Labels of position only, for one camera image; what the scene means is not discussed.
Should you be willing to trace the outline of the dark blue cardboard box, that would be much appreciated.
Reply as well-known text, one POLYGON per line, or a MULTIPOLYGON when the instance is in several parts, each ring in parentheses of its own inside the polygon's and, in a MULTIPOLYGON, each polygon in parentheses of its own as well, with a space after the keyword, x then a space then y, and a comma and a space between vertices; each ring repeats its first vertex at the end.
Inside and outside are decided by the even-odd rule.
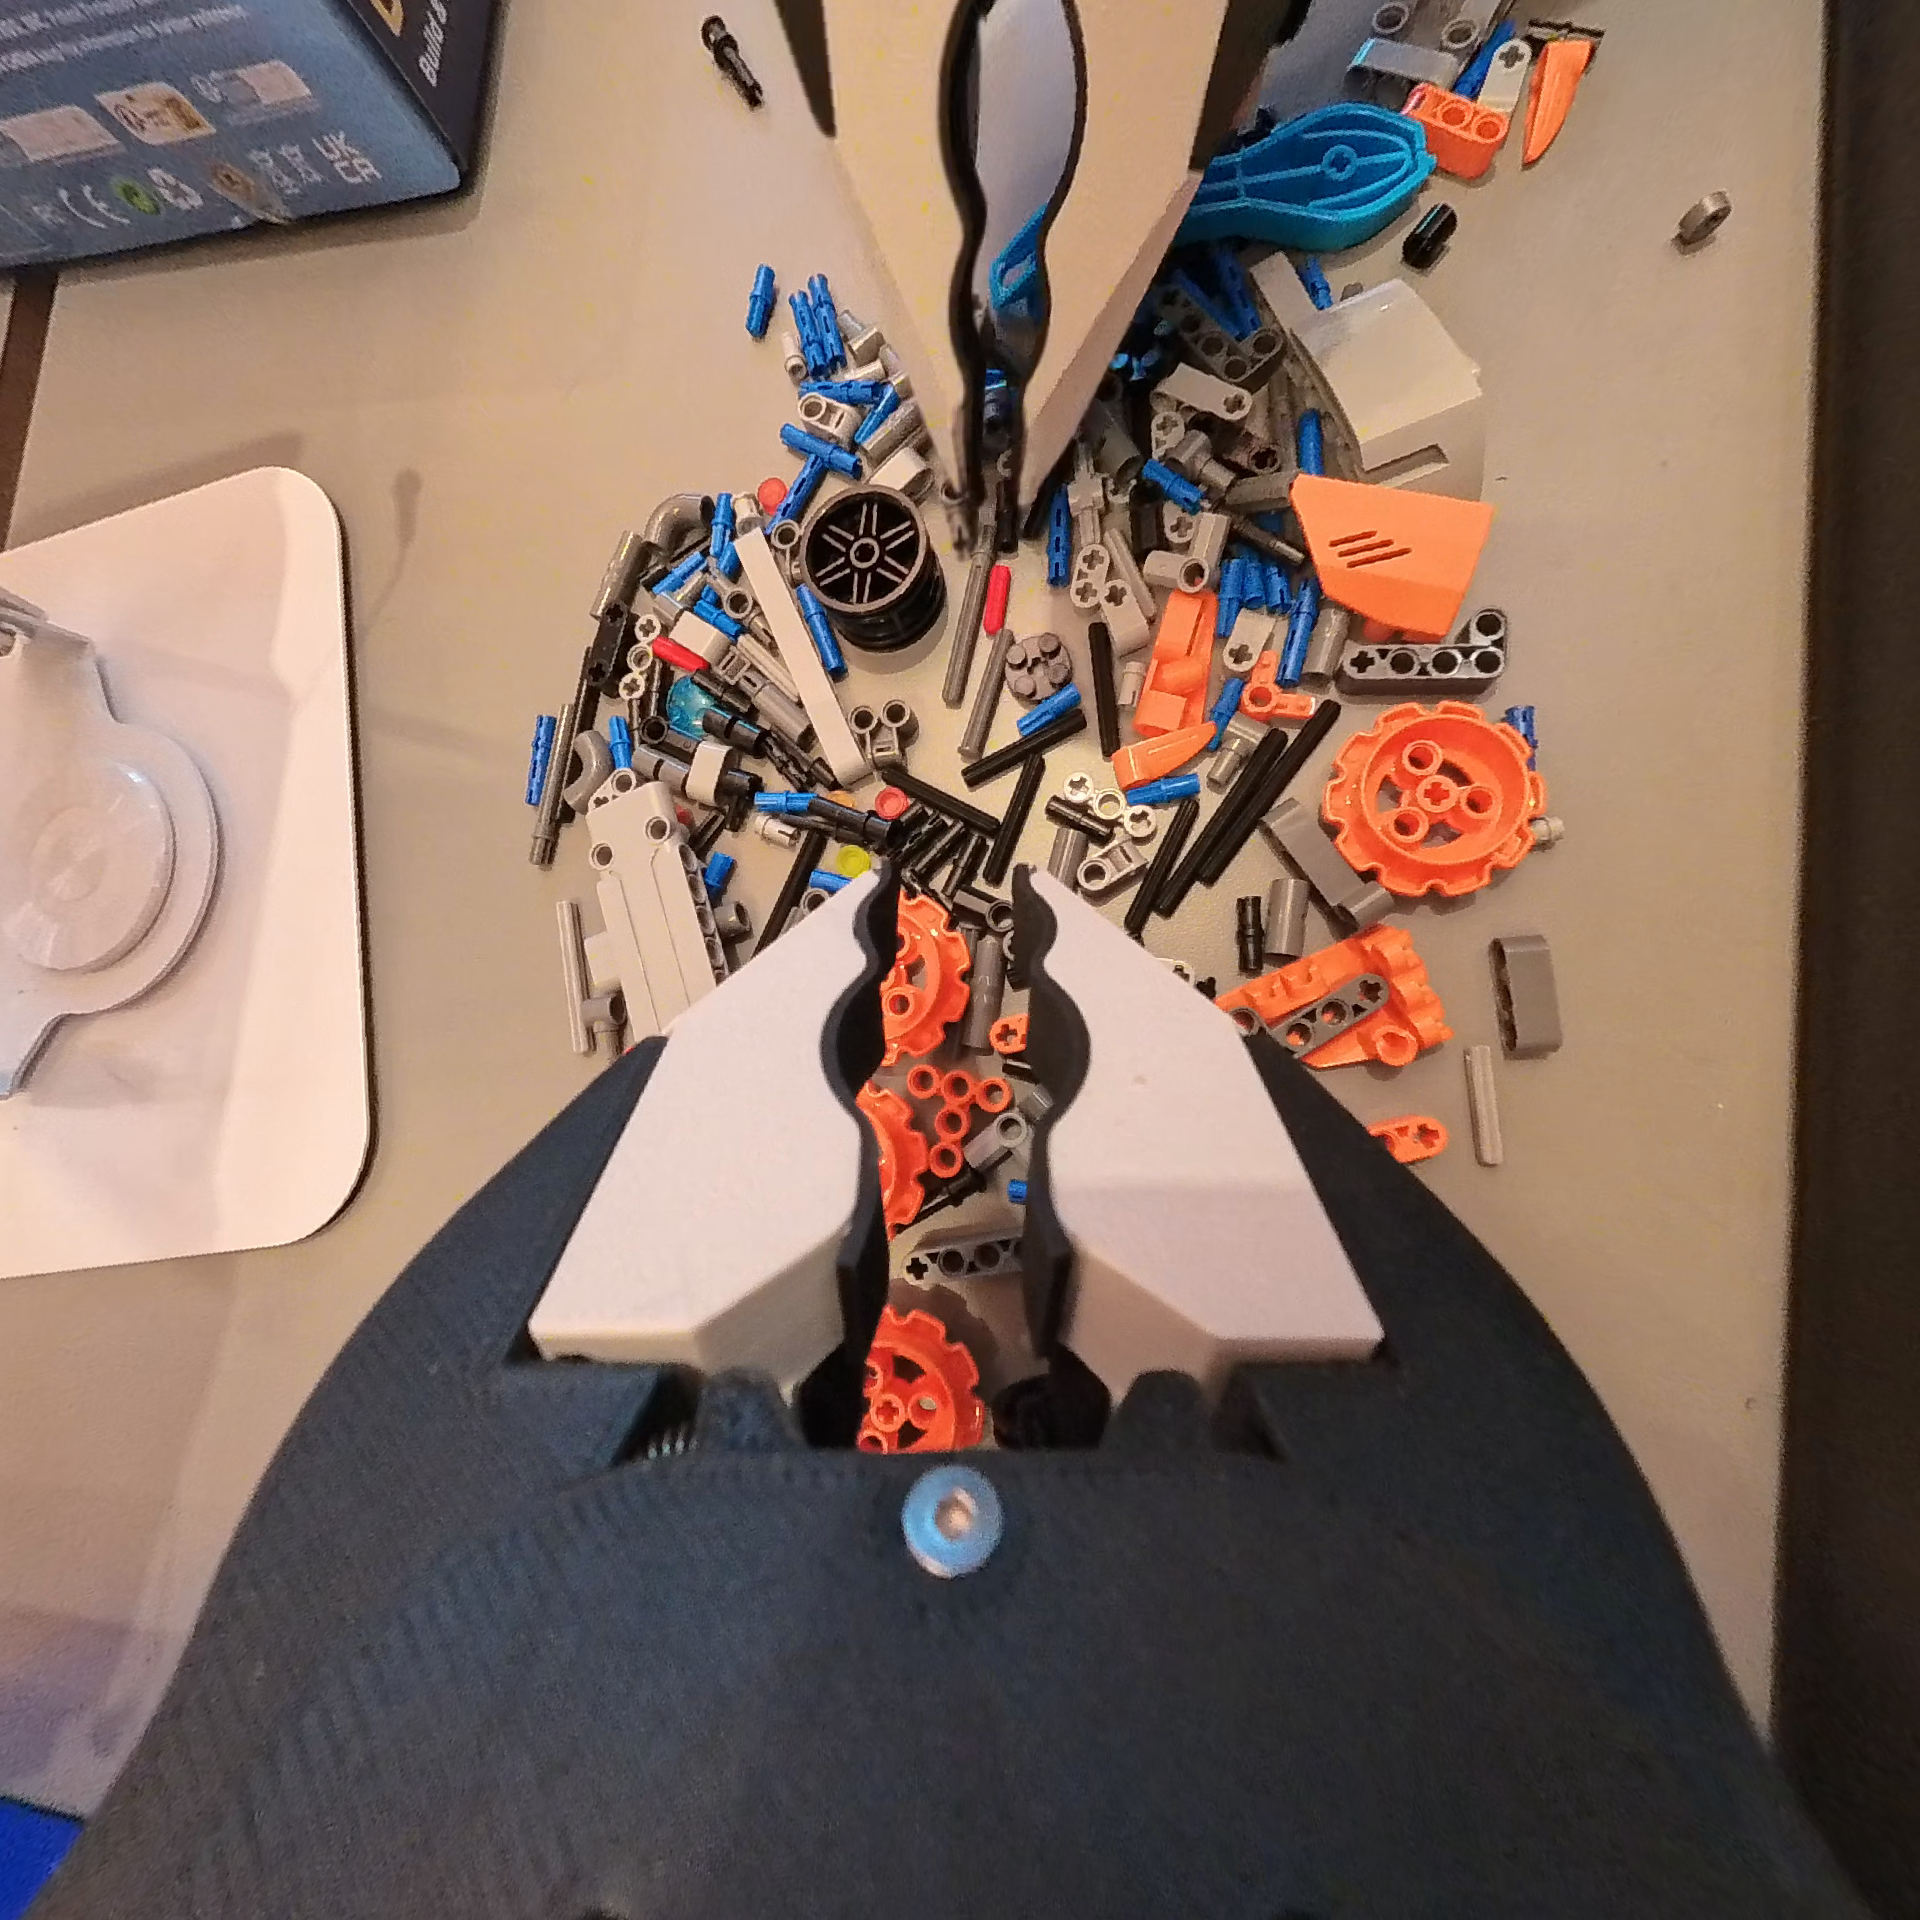
POLYGON ((456 193, 493 24, 493 3, 4 3, 4 273, 456 193))

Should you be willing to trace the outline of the small orange curved piece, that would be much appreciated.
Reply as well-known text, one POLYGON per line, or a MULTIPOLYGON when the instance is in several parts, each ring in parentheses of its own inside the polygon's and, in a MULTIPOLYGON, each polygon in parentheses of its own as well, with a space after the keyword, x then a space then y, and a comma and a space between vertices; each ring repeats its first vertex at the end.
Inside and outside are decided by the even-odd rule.
POLYGON ((1559 137, 1601 35, 1572 21, 1528 21, 1525 42, 1531 50, 1523 164, 1539 162, 1559 137))

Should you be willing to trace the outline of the pile of plastic building pieces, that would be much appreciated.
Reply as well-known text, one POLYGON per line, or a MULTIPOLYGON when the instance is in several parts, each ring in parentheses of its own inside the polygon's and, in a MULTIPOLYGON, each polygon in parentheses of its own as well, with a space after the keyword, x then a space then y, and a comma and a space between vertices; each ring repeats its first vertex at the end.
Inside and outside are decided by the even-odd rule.
MULTIPOLYGON (((897 899, 940 899, 972 956, 966 1013, 929 1056, 878 1062, 865 1086, 896 1088, 911 1065, 1003 1078, 1029 1120, 1027 1148, 1011 1158, 1029 1154, 1049 1112, 1027 1058, 1015 899, 1015 856, 1040 798, 1059 830, 1087 842, 1069 872, 1047 874, 1214 1001, 1249 1044, 1270 1040, 1308 1065, 1400 1068, 1449 1040, 1420 954, 1380 916, 1392 893, 1355 872, 1304 810, 1265 804, 1288 779, 1292 750, 1312 748, 1337 708, 1278 683, 1273 641, 1233 643, 1214 698, 1216 544, 1200 515, 1206 496, 1185 484, 1185 468, 1144 466, 1148 490, 1183 499, 1188 539, 1150 550, 1141 579, 1128 544, 1102 541, 1108 518, 1123 530, 1125 515, 1108 504, 1112 486, 1092 446, 1071 450, 1071 484, 1051 515, 1047 576, 1094 616, 1092 661, 1143 651, 1143 662, 1120 672, 1108 776, 1075 771, 1047 795, 1047 756, 1087 720, 1069 678, 1040 685, 1044 700, 1019 714, 1003 748, 964 758, 968 786, 1015 777, 1000 814, 905 771, 897 742, 917 718, 907 706, 840 706, 819 648, 838 630, 803 580, 803 524, 852 484, 896 490, 921 512, 893 478, 925 465, 911 442, 917 405, 896 380, 880 381, 880 334, 828 315, 825 298, 819 278, 795 308, 805 356, 789 368, 806 372, 797 420, 783 427, 806 457, 795 483, 766 484, 758 516, 744 518, 731 516, 733 496, 697 499, 691 529, 646 566, 632 566, 640 541, 627 541, 615 576, 628 597, 601 609, 612 633, 631 641, 621 700, 657 690, 676 668, 673 683, 704 698, 702 729, 635 736, 628 715, 612 710, 606 728, 559 742, 547 718, 542 810, 565 804, 584 825, 615 771, 668 786, 726 954, 726 978, 709 994, 878 868, 896 872, 897 899)), ((620 997, 589 986, 573 900, 559 902, 559 928, 573 1046, 628 1040, 620 997)), ((637 1040, 655 1046, 644 1062, 672 1026, 637 1040)), ((934 1280, 1023 1273, 1021 1245, 1003 1232, 929 1238, 913 1254, 929 1259, 934 1280)))

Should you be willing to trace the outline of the orange curved panel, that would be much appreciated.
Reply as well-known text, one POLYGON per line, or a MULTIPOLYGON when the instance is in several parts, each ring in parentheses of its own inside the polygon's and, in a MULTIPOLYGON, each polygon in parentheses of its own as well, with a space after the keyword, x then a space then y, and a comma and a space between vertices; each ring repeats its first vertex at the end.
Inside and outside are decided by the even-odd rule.
POLYGON ((1444 636, 1495 518, 1477 499, 1295 474, 1288 504, 1324 594, 1390 630, 1444 636))

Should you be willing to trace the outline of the grey curved panel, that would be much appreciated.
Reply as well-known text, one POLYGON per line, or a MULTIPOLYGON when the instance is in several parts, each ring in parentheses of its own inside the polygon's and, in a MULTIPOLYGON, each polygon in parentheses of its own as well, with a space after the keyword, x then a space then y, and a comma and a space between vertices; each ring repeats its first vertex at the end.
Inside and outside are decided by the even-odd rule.
POLYGON ((1295 331, 1334 478, 1478 499, 1477 364, 1404 278, 1315 308, 1295 331))

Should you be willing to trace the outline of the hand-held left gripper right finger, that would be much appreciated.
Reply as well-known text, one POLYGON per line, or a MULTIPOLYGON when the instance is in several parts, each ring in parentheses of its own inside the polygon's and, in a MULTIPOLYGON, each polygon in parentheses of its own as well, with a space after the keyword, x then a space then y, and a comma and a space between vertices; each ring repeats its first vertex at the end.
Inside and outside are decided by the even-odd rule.
POLYGON ((1275 1107, 1212 998, 1047 872, 1015 875, 1027 1058, 1047 1091, 1027 1172, 1023 1315, 1120 1402, 1208 1395, 1253 1361, 1367 1361, 1382 1334, 1275 1107))

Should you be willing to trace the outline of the teal brick separator tool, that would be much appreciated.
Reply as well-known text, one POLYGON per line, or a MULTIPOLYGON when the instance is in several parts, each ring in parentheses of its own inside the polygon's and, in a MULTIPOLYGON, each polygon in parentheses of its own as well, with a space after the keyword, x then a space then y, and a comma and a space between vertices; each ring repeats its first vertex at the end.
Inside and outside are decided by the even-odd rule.
MULTIPOLYGON (((1125 176, 1133 160, 1163 160, 1172 121, 1152 113, 1148 147, 1136 154, 1133 116, 1096 110, 1087 121, 1083 157, 1117 160, 1125 176)), ((1229 147, 1198 180, 1179 232, 1148 254, 1148 278, 1163 278, 1167 252, 1206 243, 1254 238, 1285 249, 1342 252, 1373 238, 1429 180, 1435 164, 1423 130, 1398 113, 1367 104, 1333 104, 1229 147)), ((1040 213, 996 254, 989 273, 993 312, 1040 315, 1040 213)))

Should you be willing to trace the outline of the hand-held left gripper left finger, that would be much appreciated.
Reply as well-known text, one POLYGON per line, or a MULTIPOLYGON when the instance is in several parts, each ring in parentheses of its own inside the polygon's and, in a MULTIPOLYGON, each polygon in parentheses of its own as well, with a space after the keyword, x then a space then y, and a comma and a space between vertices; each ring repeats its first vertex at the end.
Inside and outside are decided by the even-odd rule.
POLYGON ((756 1370, 863 1411, 887 1298, 878 1148, 897 875, 852 880, 680 1016, 529 1321, 547 1361, 756 1370))

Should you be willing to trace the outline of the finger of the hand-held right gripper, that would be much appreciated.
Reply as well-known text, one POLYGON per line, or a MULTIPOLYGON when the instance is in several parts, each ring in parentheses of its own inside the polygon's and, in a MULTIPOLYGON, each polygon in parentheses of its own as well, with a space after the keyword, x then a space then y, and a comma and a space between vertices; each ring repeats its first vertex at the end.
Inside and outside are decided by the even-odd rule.
POLYGON ((974 315, 985 200, 966 130, 980 4, 825 3, 831 144, 870 238, 880 328, 972 515, 987 493, 974 315))
POLYGON ((1068 4, 1071 152, 1040 232, 1041 325, 1023 380, 1019 500, 1040 506, 1191 203, 1204 8, 1068 4))

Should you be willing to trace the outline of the black spoked wheel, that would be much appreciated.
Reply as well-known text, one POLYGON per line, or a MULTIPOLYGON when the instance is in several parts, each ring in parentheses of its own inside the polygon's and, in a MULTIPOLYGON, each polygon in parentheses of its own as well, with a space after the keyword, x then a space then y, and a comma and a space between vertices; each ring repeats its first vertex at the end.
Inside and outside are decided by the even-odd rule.
POLYGON ((927 636, 943 613, 943 570, 919 508, 852 484, 822 499, 800 534, 803 580, 844 643, 875 653, 927 636))

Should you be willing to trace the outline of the white book stand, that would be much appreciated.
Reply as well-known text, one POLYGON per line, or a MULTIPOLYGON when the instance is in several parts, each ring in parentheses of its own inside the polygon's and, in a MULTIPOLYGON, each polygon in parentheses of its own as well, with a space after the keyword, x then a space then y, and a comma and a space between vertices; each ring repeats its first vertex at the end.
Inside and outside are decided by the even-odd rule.
POLYGON ((347 666, 288 468, 4 553, 4 1278, 299 1241, 357 1188, 347 666))

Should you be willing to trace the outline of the orange gear wheel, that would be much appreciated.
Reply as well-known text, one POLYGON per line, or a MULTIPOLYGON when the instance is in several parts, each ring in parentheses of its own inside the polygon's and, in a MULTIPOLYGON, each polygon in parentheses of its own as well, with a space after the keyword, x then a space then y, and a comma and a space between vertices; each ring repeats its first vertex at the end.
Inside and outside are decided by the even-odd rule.
POLYGON ((1388 708, 1334 756, 1324 818, 1392 897, 1467 897, 1531 851, 1544 781, 1525 733, 1461 701, 1388 708))
POLYGON ((873 1453, 958 1451, 985 1440, 987 1408, 972 1354, 925 1310, 885 1307, 865 1358, 865 1413, 855 1445, 873 1453))
POLYGON ((878 1139, 880 1208, 889 1235, 925 1211, 980 1194, 1029 1141, 1029 1120, 1011 1086, 961 1068, 917 1062, 896 1088, 868 1084, 857 1107, 878 1139))
POLYGON ((883 1056, 925 1058, 968 1009, 968 944, 934 897, 901 897, 896 962, 880 984, 883 1056))

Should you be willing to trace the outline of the grey rectangular block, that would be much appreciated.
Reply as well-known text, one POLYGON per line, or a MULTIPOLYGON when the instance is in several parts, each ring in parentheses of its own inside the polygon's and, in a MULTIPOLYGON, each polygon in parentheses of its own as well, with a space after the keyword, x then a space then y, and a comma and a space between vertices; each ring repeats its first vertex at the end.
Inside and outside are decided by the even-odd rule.
POLYGON ((1563 1018, 1550 941, 1510 933, 1491 941, 1495 1013, 1508 1058, 1544 1058, 1563 1044, 1563 1018))

